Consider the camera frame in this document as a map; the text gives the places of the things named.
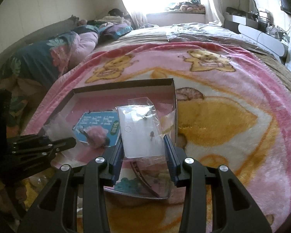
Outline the clear bag with beads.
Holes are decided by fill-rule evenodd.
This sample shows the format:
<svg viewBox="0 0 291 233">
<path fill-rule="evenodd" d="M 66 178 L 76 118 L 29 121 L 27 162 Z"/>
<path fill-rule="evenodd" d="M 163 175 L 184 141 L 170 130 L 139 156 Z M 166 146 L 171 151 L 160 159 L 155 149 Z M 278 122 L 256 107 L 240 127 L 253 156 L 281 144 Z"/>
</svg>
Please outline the clear bag with beads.
<svg viewBox="0 0 291 233">
<path fill-rule="evenodd" d="M 69 137 L 74 138 L 74 133 L 71 127 L 61 114 L 52 117 L 49 122 L 43 126 L 43 131 L 51 141 Z"/>
</svg>

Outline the pink pompom hair clip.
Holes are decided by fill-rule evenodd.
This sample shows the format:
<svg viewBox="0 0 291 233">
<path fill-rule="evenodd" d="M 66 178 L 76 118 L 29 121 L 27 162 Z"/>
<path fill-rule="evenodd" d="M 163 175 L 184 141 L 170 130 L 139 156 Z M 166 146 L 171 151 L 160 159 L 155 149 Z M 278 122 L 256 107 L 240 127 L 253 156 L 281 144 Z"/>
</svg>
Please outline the pink pompom hair clip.
<svg viewBox="0 0 291 233">
<path fill-rule="evenodd" d="M 90 126 L 79 129 L 79 132 L 87 139 L 87 143 L 92 149 L 97 149 L 110 145 L 110 139 L 107 137 L 108 130 L 102 126 Z"/>
</svg>

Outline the earring card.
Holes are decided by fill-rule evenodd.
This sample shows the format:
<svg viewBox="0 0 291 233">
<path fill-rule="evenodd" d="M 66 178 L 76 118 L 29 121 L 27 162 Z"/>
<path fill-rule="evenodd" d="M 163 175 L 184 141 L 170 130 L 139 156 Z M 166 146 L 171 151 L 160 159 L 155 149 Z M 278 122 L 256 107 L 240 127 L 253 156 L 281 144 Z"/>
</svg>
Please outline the earring card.
<svg viewBox="0 0 291 233">
<path fill-rule="evenodd" d="M 125 159 L 147 166 L 165 161 L 163 134 L 155 105 L 147 97 L 117 106 Z"/>
</svg>

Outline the dark floral quilt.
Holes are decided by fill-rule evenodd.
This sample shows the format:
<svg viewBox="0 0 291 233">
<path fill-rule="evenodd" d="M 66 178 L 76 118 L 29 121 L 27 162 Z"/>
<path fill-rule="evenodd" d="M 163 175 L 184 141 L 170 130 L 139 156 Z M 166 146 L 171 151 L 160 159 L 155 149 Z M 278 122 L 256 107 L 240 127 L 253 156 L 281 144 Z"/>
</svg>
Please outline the dark floral quilt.
<svg viewBox="0 0 291 233">
<path fill-rule="evenodd" d="M 81 25 L 15 51 L 0 68 L 0 89 L 11 92 L 7 126 L 19 126 L 25 108 L 36 108 L 55 81 L 79 65 L 98 40 L 96 26 Z"/>
</svg>

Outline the shallow pink cardboard box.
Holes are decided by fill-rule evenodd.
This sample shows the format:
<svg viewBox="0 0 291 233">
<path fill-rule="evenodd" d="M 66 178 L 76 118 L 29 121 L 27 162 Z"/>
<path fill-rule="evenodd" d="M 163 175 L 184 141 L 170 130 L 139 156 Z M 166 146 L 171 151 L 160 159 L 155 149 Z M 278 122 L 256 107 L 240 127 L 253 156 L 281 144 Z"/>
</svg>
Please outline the shallow pink cardboard box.
<svg viewBox="0 0 291 233">
<path fill-rule="evenodd" d="M 177 101 L 173 79 L 144 79 L 108 83 L 94 86 L 78 86 L 56 104 L 51 115 L 44 123 L 57 114 L 61 114 L 71 129 L 85 112 L 116 111 L 117 106 L 127 105 L 129 99 L 147 97 L 157 110 L 163 137 L 176 136 Z M 79 167 L 102 156 L 104 146 L 92 149 L 88 144 L 80 142 L 74 134 L 76 145 L 59 152 L 51 164 L 55 168 L 68 164 Z M 129 161 L 123 156 L 122 167 L 118 181 L 109 192 L 145 199 L 166 199 L 170 196 L 171 180 L 165 161 L 147 166 L 140 161 Z"/>
</svg>

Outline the pink bear-print fleece blanket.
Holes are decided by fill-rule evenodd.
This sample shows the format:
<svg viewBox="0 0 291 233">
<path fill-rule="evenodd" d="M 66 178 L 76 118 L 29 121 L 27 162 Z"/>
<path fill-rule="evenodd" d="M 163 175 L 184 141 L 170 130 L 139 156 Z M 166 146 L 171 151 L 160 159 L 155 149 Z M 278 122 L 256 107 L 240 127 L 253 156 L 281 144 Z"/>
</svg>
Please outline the pink bear-print fleece blanket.
<svg viewBox="0 0 291 233">
<path fill-rule="evenodd" d="M 202 164 L 230 167 L 273 232 L 291 227 L 291 74 L 278 62 L 232 45 L 206 42 L 137 44 L 90 54 L 50 88 L 24 133 L 39 131 L 73 89 L 172 78 L 168 93 L 146 93 L 163 131 Z"/>
</svg>

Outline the blue label card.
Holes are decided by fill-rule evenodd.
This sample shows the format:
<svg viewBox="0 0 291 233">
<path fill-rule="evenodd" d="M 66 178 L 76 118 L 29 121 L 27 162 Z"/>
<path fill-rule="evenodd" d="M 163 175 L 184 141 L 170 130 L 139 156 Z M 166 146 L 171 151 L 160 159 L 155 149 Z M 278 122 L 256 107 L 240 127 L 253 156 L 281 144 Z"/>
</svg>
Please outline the blue label card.
<svg viewBox="0 0 291 233">
<path fill-rule="evenodd" d="M 119 137 L 120 123 L 116 111 L 85 112 L 73 126 L 77 139 L 94 149 L 114 146 Z"/>
</svg>

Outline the purple blue pillow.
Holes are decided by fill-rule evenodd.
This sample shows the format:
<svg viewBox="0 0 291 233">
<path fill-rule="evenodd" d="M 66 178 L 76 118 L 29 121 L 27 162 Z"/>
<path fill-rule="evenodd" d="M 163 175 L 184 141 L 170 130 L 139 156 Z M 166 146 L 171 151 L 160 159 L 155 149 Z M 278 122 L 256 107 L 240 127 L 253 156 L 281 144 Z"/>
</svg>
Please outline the purple blue pillow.
<svg viewBox="0 0 291 233">
<path fill-rule="evenodd" d="M 121 36 L 124 36 L 133 31 L 133 28 L 125 23 L 114 24 L 99 29 L 100 38 L 104 41 L 116 41 Z"/>
</svg>

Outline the white bench at bed foot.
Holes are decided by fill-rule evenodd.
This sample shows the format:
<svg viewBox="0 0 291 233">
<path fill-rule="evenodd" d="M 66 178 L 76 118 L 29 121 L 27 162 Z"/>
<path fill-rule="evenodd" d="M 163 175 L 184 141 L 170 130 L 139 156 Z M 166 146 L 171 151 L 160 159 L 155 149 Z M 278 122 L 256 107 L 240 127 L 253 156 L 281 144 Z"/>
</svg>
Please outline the white bench at bed foot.
<svg viewBox="0 0 291 233">
<path fill-rule="evenodd" d="M 267 33 L 267 18 L 259 19 L 258 14 L 245 12 L 233 7 L 227 7 L 224 12 L 224 28 L 241 34 L 250 39 L 258 47 L 270 52 L 275 58 L 283 61 L 287 57 L 287 47 L 278 39 L 278 31 L 276 28 L 273 33 Z"/>
</svg>

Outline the clothes pile on windowsill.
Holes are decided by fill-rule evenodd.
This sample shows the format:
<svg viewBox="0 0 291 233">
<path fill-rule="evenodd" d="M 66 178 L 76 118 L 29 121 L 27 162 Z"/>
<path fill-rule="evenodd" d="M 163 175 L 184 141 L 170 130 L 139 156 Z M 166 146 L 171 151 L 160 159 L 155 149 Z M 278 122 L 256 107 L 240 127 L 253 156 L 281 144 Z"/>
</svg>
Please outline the clothes pile on windowsill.
<svg viewBox="0 0 291 233">
<path fill-rule="evenodd" d="M 199 0 L 189 0 L 171 5 L 169 10 L 181 13 L 205 14 L 205 6 Z"/>
</svg>

